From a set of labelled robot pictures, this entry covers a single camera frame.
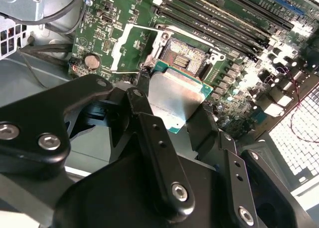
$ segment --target screw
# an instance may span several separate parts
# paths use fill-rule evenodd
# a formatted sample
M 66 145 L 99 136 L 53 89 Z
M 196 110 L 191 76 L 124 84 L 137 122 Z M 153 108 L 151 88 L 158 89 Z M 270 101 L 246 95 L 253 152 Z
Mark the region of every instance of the screw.
M 12 140 L 19 135 L 19 129 L 12 124 L 1 124 L 0 125 L 0 139 L 1 140 Z
M 135 95 L 137 95 L 137 96 L 139 96 L 139 97 L 142 97 L 142 96 L 143 96 L 143 94 L 142 94 L 139 90 L 137 90 L 137 89 L 134 90 L 134 93 L 135 93 Z
M 241 219 L 243 219 L 243 221 L 247 225 L 249 225 L 250 227 L 252 227 L 254 225 L 254 219 L 253 219 L 252 215 L 249 213 L 249 211 L 247 211 L 243 207 L 239 207 L 238 212 L 239 212 Z
M 231 141 L 231 136 L 229 136 L 227 133 L 224 133 L 224 137 L 225 137 L 228 141 Z
M 97 81 L 98 81 L 98 84 L 99 84 L 100 86 L 102 86 L 102 87 L 106 87 L 106 86 L 107 86 L 106 82 L 104 82 L 104 81 L 102 81 L 102 80 L 97 80 Z
M 85 0 L 85 4 L 91 7 L 93 5 L 93 0 Z
M 38 144 L 43 149 L 54 151 L 61 145 L 61 141 L 53 134 L 45 134 L 39 138 Z
M 161 36 L 163 39 L 168 40 L 169 39 L 169 34 L 168 33 L 163 33 Z
M 187 190 L 181 184 L 174 184 L 171 187 L 171 191 L 176 199 L 178 199 L 180 202 L 185 202 L 187 200 Z
M 254 157 L 256 160 L 258 160 L 258 159 L 259 159 L 259 157 L 258 157 L 258 155 L 257 155 L 256 153 L 251 152 L 250 154 L 251 154 L 251 155 L 253 155 L 253 157 Z

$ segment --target green circuit board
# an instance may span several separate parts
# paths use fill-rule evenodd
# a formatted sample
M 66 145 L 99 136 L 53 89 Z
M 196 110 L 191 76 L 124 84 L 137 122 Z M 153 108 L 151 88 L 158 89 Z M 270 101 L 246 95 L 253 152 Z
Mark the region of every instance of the green circuit board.
M 220 90 L 219 82 L 224 79 L 227 69 L 236 65 L 237 73 L 226 81 L 227 87 L 208 98 L 212 103 L 224 104 L 223 115 L 239 117 L 232 119 L 232 125 L 225 128 L 234 137 L 241 135 L 240 126 L 253 112 L 247 102 L 248 89 L 254 88 L 261 92 L 270 89 L 267 84 L 250 81 L 240 88 L 240 93 L 234 95 L 230 102 L 224 94 L 228 93 L 232 84 L 236 84 L 236 77 L 240 76 L 243 70 L 256 78 L 262 70 L 274 73 L 268 59 L 271 49 L 280 47 L 287 51 L 287 56 L 298 56 L 317 30 L 319 19 L 318 6 L 306 0 L 279 0 L 289 3 L 290 7 L 278 0 L 248 0 L 254 4 L 252 9 L 241 6 L 236 0 L 93 1 L 93 5 L 87 7 L 85 17 L 76 31 L 69 63 L 69 73 L 72 76 L 96 73 L 112 83 L 132 83 L 141 64 L 152 51 L 157 32 L 151 28 L 156 24 L 174 25 L 213 44 L 218 51 L 226 55 L 226 59 L 215 63 L 202 79 L 207 85 Z M 277 20 L 260 15 L 256 9 L 261 9 L 261 13 L 266 10 L 274 14 Z M 276 25 L 277 21 L 282 20 L 285 21 L 284 25 Z M 114 46 L 123 36 L 127 24 L 138 26 L 130 30 L 127 41 L 120 49 L 121 57 L 116 64 L 117 70 L 111 71 L 114 66 Z M 176 32 L 172 37 L 204 52 L 210 49 L 207 44 Z M 268 43 L 268 46 L 264 46 L 261 41 Z M 99 57 L 100 65 L 97 69 L 88 69 L 84 64 L 83 60 L 87 54 Z

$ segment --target ventilation grille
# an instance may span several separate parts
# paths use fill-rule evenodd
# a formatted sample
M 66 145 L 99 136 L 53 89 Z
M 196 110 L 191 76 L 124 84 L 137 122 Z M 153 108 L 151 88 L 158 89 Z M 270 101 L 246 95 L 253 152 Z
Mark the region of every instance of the ventilation grille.
M 27 44 L 29 33 L 26 25 L 16 25 L 10 19 L 0 17 L 0 60 Z
M 298 139 L 290 129 L 292 112 L 269 134 L 300 183 L 319 175 L 319 144 Z M 304 140 L 319 140 L 319 86 L 301 102 L 293 118 L 294 132 Z

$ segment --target ram slot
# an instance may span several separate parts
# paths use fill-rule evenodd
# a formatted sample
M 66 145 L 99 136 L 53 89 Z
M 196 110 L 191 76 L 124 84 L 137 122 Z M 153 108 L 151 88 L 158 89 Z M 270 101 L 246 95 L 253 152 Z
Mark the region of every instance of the ram slot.
M 210 0 L 196 0 L 194 3 L 202 6 L 204 9 L 207 9 L 208 12 L 218 12 L 227 19 L 230 19 L 232 22 L 236 21 L 241 24 L 241 26 L 246 27 L 254 32 L 257 32 L 258 35 L 262 35 L 266 38 L 272 38 L 272 34 L 263 30 L 262 28 L 256 27 L 254 24 L 249 23 L 248 21 L 243 20 L 242 18 L 238 17 L 238 15 L 234 14 L 232 11 L 226 10 L 224 8 L 220 8 L 214 4 Z
M 232 34 L 231 32 L 229 31 L 226 31 L 226 30 L 223 30 L 220 26 L 216 26 L 215 24 L 213 24 L 211 22 L 210 19 L 208 19 L 207 17 L 200 17 L 200 16 L 197 16 L 195 14 L 191 14 L 189 13 L 187 10 L 184 10 L 183 8 L 179 7 L 179 6 L 176 6 L 174 4 L 171 4 L 171 3 L 167 3 L 166 4 L 166 7 L 168 8 L 171 8 L 171 9 L 174 9 L 180 13 L 183 13 L 191 18 L 193 18 L 195 21 L 197 21 L 198 23 L 202 23 L 206 26 L 208 26 L 209 28 L 211 28 L 214 32 L 218 32 L 220 33 L 223 37 L 227 37 L 228 39 L 232 39 L 234 41 L 237 41 L 239 44 L 242 44 L 248 48 L 250 48 L 251 50 L 253 50 L 254 52 L 261 52 L 262 49 L 260 49 L 259 47 L 256 47 L 254 45 L 252 45 L 249 41 L 245 40 L 245 39 L 242 39 L 241 37 L 239 36 L 236 36 L 235 34 Z
M 267 43 L 264 39 L 254 35 L 252 32 L 246 31 L 245 29 L 240 28 L 240 27 L 232 24 L 231 22 L 228 22 L 225 19 L 221 19 L 217 16 L 214 16 L 210 11 L 206 10 L 203 6 L 199 6 L 196 3 L 192 3 L 189 0 L 177 0 L 177 1 L 193 8 L 194 10 L 197 11 L 197 13 L 201 13 L 203 15 L 206 15 L 206 16 L 216 20 L 218 23 L 225 26 L 226 28 L 236 30 L 242 36 L 250 38 L 251 40 L 253 40 L 255 43 L 257 43 L 259 45 L 264 45 Z
M 233 43 L 230 43 L 230 42 L 228 42 L 226 40 L 223 40 L 219 36 L 217 36 L 217 35 L 215 35 L 215 34 L 213 34 L 211 32 L 206 31 L 204 28 L 202 28 L 202 27 L 200 27 L 198 25 L 190 23 L 189 22 L 190 20 L 187 20 L 184 17 L 182 18 L 182 17 L 180 17 L 178 15 L 173 14 L 170 11 L 167 11 L 167 10 L 164 10 L 164 9 L 161 9 L 161 8 L 158 8 L 157 13 L 158 13 L 158 15 L 164 15 L 165 17 L 170 18 L 172 21 L 177 21 L 177 22 L 181 23 L 185 27 L 189 27 L 189 28 L 193 29 L 196 32 L 197 35 L 201 36 L 203 39 L 205 39 L 205 40 L 207 40 L 209 42 L 217 41 L 221 45 L 229 47 L 232 50 L 234 50 L 234 51 L 236 51 L 236 52 L 238 52 L 238 53 L 240 53 L 242 55 L 245 55 L 245 56 L 249 57 L 252 61 L 257 61 L 255 53 L 252 52 L 251 50 L 247 51 L 247 50 L 245 50 L 242 47 L 239 47 L 239 46 L 237 46 L 237 45 L 235 45 Z
M 273 14 L 265 10 L 264 8 L 260 7 L 259 5 L 249 1 L 249 0 L 232 0 L 236 4 L 242 6 L 243 8 L 247 9 L 248 11 L 253 12 L 254 14 L 264 18 L 268 22 L 283 28 L 284 30 L 291 31 L 294 25 L 281 17 Z
M 172 17 L 172 14 L 173 15 L 177 15 L 177 14 L 180 14 L 179 11 L 176 11 L 176 10 L 167 10 L 167 8 L 164 8 L 162 10 L 163 13 L 167 13 L 169 12 L 169 16 Z M 240 41 L 230 37 L 229 35 L 223 33 L 223 32 L 220 32 L 212 27 L 209 27 L 207 26 L 206 24 L 202 23 L 202 22 L 199 22 L 197 19 L 194 19 L 192 17 L 189 17 L 187 16 L 186 14 L 184 13 L 181 13 L 182 16 L 178 16 L 179 19 L 180 18 L 183 18 L 184 19 L 184 22 L 187 22 L 186 24 L 188 23 L 191 23 L 195 29 L 197 29 L 198 31 L 201 31 L 203 32 L 204 34 L 207 34 L 209 35 L 210 37 L 213 37 L 215 38 L 217 41 L 220 41 L 220 42 L 224 42 L 224 43 L 228 43 L 229 46 L 235 46 L 235 47 L 238 47 L 238 48 L 241 48 L 242 51 L 248 51 L 250 53 L 256 53 L 257 50 L 254 50 L 252 49 L 251 47 L 249 46 L 246 46 L 245 44 L 241 43 Z

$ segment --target mounting hole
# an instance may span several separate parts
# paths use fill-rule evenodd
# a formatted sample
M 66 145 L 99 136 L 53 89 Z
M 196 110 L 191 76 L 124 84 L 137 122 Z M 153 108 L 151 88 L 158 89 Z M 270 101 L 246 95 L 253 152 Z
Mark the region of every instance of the mounting hole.
M 97 80 L 97 83 L 98 83 L 100 86 L 102 86 L 102 87 L 106 87 L 106 86 L 107 86 L 106 82 L 104 82 L 104 81 L 102 81 L 102 80 Z
M 163 141 L 159 141 L 159 146 L 165 148 L 166 144 Z
M 243 179 L 240 175 L 236 174 L 236 177 L 237 177 L 237 179 L 240 180 L 241 182 L 244 181 L 244 179 Z
M 159 127 L 158 125 L 156 125 L 156 124 L 153 124 L 153 128 L 154 128 L 155 130 L 159 130 L 159 129 L 160 129 L 160 127 Z
M 139 97 L 142 97 L 142 96 L 143 96 L 143 94 L 142 94 L 139 90 L 137 90 L 137 89 L 134 90 L 134 93 L 135 93 L 135 95 L 137 95 L 137 96 L 139 96 Z
M 236 161 L 235 161 L 235 165 L 236 165 L 237 167 L 240 167 L 240 164 L 239 164 L 238 162 L 236 162 Z

